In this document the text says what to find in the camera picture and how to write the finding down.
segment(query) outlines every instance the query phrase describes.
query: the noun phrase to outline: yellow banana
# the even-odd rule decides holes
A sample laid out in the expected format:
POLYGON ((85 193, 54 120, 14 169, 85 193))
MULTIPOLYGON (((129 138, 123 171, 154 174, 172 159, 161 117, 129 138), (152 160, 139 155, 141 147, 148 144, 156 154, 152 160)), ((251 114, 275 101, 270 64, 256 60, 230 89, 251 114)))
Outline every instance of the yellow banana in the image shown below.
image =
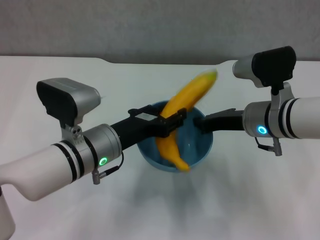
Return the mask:
MULTIPOLYGON (((217 71, 202 73, 191 80, 176 96, 173 96, 165 105, 161 116, 168 118, 178 110, 186 108, 192 110, 193 106, 209 91, 217 79, 217 71)), ((161 157, 173 163, 180 171, 188 171, 189 166, 180 157, 176 143, 176 131, 166 138, 156 137, 155 143, 161 157)))

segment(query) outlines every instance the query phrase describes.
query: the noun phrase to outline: tabletop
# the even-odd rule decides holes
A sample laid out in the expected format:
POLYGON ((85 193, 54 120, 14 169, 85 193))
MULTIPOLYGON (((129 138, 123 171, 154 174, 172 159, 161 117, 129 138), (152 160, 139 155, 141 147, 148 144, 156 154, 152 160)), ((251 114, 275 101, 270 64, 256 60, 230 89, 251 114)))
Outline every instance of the tabletop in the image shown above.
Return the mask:
MULTIPOLYGON (((205 115, 269 101, 270 89, 235 78, 233 63, 115 64, 98 58, 0 56, 0 164, 61 140, 58 120, 46 114, 38 99, 38 81, 69 78, 100 92, 101 104, 80 124, 85 131, 127 118, 131 108, 170 99, 208 69, 217 69, 218 80, 196 105, 205 115)), ((296 63, 289 81, 296 98, 320 96, 319 68, 320 62, 296 63)), ((121 169, 100 185, 93 185, 88 174, 36 202, 5 185, 16 223, 11 239, 319 239, 320 141, 280 142, 283 156, 275 157, 258 149, 245 132, 214 132, 209 155, 189 173, 152 167, 134 145, 124 151, 121 169)))

